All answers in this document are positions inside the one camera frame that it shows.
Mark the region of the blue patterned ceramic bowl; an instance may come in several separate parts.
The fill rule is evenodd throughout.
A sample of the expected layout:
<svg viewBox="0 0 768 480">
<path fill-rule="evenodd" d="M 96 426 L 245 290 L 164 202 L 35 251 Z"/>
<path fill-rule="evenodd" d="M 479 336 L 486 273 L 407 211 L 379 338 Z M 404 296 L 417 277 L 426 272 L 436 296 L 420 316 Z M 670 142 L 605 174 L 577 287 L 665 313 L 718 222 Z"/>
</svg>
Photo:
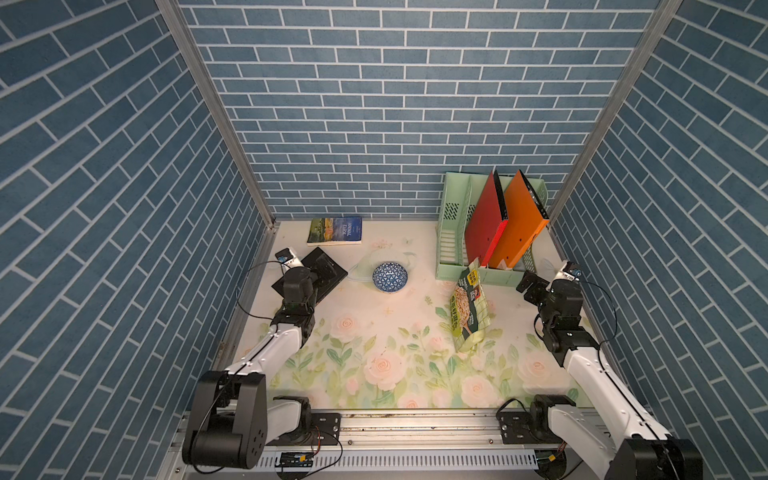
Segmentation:
<svg viewBox="0 0 768 480">
<path fill-rule="evenodd" d="M 372 272 L 374 286 L 384 293 L 396 293 L 408 282 L 407 269 L 400 263 L 388 261 L 376 266 Z"/>
</svg>

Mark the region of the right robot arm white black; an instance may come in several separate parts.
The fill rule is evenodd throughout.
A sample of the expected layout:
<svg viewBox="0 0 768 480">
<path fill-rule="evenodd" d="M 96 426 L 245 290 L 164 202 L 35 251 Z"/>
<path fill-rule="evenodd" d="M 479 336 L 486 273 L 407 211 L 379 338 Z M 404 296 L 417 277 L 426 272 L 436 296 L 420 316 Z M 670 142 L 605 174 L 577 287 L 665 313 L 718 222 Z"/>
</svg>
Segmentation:
<svg viewBox="0 0 768 480">
<path fill-rule="evenodd" d="M 539 339 L 584 390 L 593 412 L 565 395 L 537 394 L 529 407 L 495 413 L 506 444 L 540 446 L 537 472 L 565 478 L 570 448 L 601 479 L 700 479 L 702 454 L 659 423 L 602 354 L 602 345 L 581 324 L 583 285 L 578 266 L 567 262 L 551 281 L 524 273 L 517 286 L 536 306 Z"/>
</svg>

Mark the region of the green oats bag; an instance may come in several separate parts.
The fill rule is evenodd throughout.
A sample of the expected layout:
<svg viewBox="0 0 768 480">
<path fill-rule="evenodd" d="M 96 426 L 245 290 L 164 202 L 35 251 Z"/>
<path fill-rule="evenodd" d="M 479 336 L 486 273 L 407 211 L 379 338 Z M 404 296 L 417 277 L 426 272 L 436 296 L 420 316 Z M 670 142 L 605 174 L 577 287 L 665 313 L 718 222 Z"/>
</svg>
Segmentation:
<svg viewBox="0 0 768 480">
<path fill-rule="evenodd" d="M 485 339 L 491 318 L 480 281 L 478 259 L 460 274 L 450 298 L 449 314 L 451 334 L 458 353 L 468 353 Z"/>
</svg>

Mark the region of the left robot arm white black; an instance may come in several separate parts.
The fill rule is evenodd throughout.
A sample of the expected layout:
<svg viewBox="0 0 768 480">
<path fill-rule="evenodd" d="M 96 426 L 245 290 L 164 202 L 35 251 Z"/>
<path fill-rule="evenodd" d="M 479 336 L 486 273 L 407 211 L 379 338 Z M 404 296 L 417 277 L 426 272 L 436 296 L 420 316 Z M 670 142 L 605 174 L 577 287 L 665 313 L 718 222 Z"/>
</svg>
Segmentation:
<svg viewBox="0 0 768 480">
<path fill-rule="evenodd" d="M 198 380 L 182 447 L 185 464 L 199 474 L 247 470 L 275 440 L 341 444 L 336 423 L 313 422 L 308 398 L 278 396 L 270 403 L 267 394 L 270 380 L 309 340 L 317 304 L 346 276 L 344 269 L 322 273 L 298 266 L 285 271 L 282 304 L 265 337 L 239 361 Z"/>
</svg>

